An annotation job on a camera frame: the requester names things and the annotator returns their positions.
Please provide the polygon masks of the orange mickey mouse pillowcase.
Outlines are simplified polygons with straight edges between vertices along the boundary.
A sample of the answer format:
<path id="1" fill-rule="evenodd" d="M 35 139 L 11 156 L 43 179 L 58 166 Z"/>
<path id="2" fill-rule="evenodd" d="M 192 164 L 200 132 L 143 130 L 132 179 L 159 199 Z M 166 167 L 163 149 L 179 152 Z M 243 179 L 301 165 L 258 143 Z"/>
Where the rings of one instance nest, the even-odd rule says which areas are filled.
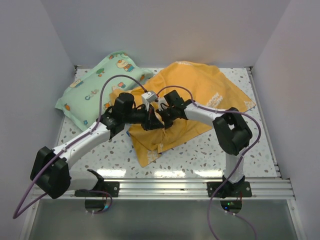
<path id="1" fill-rule="evenodd" d="M 160 97 L 176 90 L 184 100 L 194 99 L 210 108 L 236 108 L 246 112 L 256 104 L 218 67 L 188 61 L 176 61 L 158 74 L 141 77 L 144 88 Z M 145 131 L 139 124 L 129 128 L 129 134 L 141 167 L 146 167 L 171 148 L 175 148 L 210 130 L 206 124 L 177 119 L 169 129 Z"/>

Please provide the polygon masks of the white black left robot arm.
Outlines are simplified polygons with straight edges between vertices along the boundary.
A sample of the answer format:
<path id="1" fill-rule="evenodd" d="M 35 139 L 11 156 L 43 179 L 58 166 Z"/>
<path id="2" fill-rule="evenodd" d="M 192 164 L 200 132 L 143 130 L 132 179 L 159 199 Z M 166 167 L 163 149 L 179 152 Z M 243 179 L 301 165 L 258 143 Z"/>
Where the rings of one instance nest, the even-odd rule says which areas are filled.
<path id="1" fill-rule="evenodd" d="M 121 93 L 98 119 L 79 136 L 53 149 L 41 148 L 31 171 L 30 179 L 52 199 L 75 190 L 92 196 L 105 196 L 105 179 L 94 170 L 84 173 L 72 171 L 72 166 L 96 146 L 122 132 L 126 124 L 140 124 L 146 130 L 161 129 L 164 125 L 156 117 L 151 105 L 158 99 L 153 91 L 141 96 L 142 105 L 136 106 L 134 96 Z"/>

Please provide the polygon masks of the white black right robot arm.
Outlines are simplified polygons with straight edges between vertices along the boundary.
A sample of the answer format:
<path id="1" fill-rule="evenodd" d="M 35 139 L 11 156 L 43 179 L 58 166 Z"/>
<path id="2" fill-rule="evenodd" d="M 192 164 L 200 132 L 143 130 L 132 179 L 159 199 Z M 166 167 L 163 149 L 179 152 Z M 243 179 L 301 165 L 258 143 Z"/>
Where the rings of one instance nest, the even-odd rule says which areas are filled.
<path id="1" fill-rule="evenodd" d="M 191 99 L 183 100 L 173 90 L 157 100 L 158 114 L 166 128 L 176 119 L 195 121 L 214 129 L 219 146 L 225 152 L 225 171 L 222 186 L 214 187 L 216 198 L 238 194 L 245 182 L 243 153 L 249 147 L 252 131 L 236 108 L 211 108 Z"/>

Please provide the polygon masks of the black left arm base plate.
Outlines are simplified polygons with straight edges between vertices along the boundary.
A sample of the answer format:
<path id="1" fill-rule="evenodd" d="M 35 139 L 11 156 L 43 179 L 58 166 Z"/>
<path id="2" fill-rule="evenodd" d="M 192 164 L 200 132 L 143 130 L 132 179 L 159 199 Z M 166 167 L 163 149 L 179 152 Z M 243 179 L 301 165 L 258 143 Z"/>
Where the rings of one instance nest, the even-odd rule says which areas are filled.
<path id="1" fill-rule="evenodd" d="M 74 195 L 76 197 L 106 197 L 104 193 L 110 194 L 113 198 L 119 196 L 120 183 L 118 181 L 104 181 L 98 183 L 92 190 L 76 190 Z"/>

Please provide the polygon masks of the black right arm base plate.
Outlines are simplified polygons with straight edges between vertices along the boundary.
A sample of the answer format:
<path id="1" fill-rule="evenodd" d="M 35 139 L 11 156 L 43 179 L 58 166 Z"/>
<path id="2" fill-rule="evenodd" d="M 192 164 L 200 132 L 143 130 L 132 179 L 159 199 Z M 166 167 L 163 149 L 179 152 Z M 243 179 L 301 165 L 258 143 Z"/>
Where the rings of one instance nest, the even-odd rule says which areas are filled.
<path id="1" fill-rule="evenodd" d="M 217 190 L 217 188 L 221 184 L 222 182 L 215 182 L 215 181 L 209 181 L 206 183 L 207 193 L 209 198 L 213 195 L 213 193 Z M 250 198 L 252 196 L 253 194 L 251 190 L 251 185 L 248 181 L 244 181 L 243 183 L 239 183 L 239 184 L 232 184 L 230 182 L 227 182 L 214 195 L 215 198 L 222 198 L 222 199 L 237 198 L 237 197 Z"/>

